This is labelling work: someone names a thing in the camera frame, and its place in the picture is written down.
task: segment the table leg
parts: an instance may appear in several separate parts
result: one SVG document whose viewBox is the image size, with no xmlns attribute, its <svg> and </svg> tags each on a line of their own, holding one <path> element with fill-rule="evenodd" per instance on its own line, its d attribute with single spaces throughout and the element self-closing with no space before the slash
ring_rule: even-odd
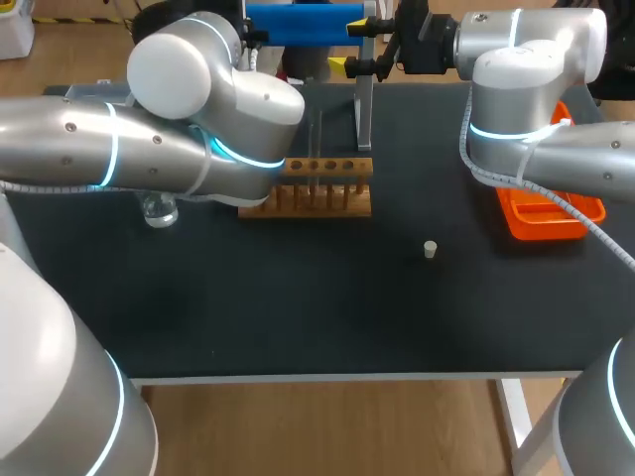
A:
<svg viewBox="0 0 635 476">
<path fill-rule="evenodd" d="M 554 418 L 564 390 L 532 427 L 520 379 L 496 381 L 507 437 L 512 451 L 514 476 L 536 476 L 555 453 Z"/>
<path fill-rule="evenodd" d="M 505 420 L 509 447 L 512 452 L 516 452 L 532 430 L 523 387 L 520 379 L 501 379 L 496 381 L 496 390 Z"/>
</svg>

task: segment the robotic arm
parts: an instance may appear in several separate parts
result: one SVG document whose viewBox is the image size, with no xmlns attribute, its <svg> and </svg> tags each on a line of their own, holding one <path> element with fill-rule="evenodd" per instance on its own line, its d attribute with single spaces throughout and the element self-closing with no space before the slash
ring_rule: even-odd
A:
<svg viewBox="0 0 635 476">
<path fill-rule="evenodd" d="M 565 90 L 599 74 L 606 39 L 603 13 L 565 9 L 509 13 L 505 14 L 511 18 L 506 48 L 483 53 L 472 62 L 478 54 L 475 45 L 488 38 L 478 32 L 483 22 L 476 21 L 475 14 L 463 19 L 457 36 L 458 52 L 461 47 L 476 52 L 457 55 L 459 74 L 472 79 L 467 136 L 472 160 L 486 171 L 548 188 L 635 199 L 633 125 L 551 125 Z M 500 20 L 501 13 L 485 15 Z M 528 21 L 525 15 L 540 28 L 532 32 L 523 27 Z M 559 16 L 558 22 L 550 23 Z M 549 39 L 514 46 L 532 36 Z"/>
<path fill-rule="evenodd" d="M 60 97 L 0 102 L 0 178 L 23 191 L 21 183 L 70 192 L 90 184 L 261 203 L 305 103 L 275 77 L 236 70 L 241 53 L 226 20 L 199 12 L 133 51 L 128 80 L 145 110 Z"/>
</svg>

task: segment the blue tube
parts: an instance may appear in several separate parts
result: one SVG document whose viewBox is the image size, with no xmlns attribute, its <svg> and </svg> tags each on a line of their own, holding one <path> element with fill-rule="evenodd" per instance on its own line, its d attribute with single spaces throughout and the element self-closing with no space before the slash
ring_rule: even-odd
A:
<svg viewBox="0 0 635 476">
<path fill-rule="evenodd" d="M 364 5 L 352 3 L 247 5 L 257 30 L 269 32 L 270 47 L 360 47 L 363 38 L 349 37 L 346 25 L 364 18 Z"/>
</svg>

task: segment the black tabletop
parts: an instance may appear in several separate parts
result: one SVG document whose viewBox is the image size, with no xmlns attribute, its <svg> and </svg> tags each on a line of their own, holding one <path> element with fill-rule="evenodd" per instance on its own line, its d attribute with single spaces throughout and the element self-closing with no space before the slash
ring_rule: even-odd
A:
<svg viewBox="0 0 635 476">
<path fill-rule="evenodd" d="M 154 230 L 128 193 L 10 199 L 44 277 L 133 378 L 580 370 L 631 326 L 634 277 L 591 236 L 511 238 L 458 157 L 466 91 L 375 88 L 372 218 L 181 203 Z M 350 153 L 352 88 L 306 97 L 322 156 Z M 585 89 L 566 102 L 601 120 Z M 635 250 L 635 207 L 605 204 L 605 230 Z"/>
</svg>

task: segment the plastic tray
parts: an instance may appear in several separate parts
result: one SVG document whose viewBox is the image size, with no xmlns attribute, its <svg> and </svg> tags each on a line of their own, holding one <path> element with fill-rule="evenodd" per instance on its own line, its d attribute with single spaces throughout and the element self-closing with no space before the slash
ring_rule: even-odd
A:
<svg viewBox="0 0 635 476">
<path fill-rule="evenodd" d="M 571 119 L 569 110 L 559 102 L 552 123 Z M 523 241 L 576 240 L 588 232 L 586 227 L 548 198 L 514 188 L 496 188 L 498 199 L 512 235 Z M 601 223 L 606 210 L 599 198 L 557 192 L 594 223 Z"/>
</svg>

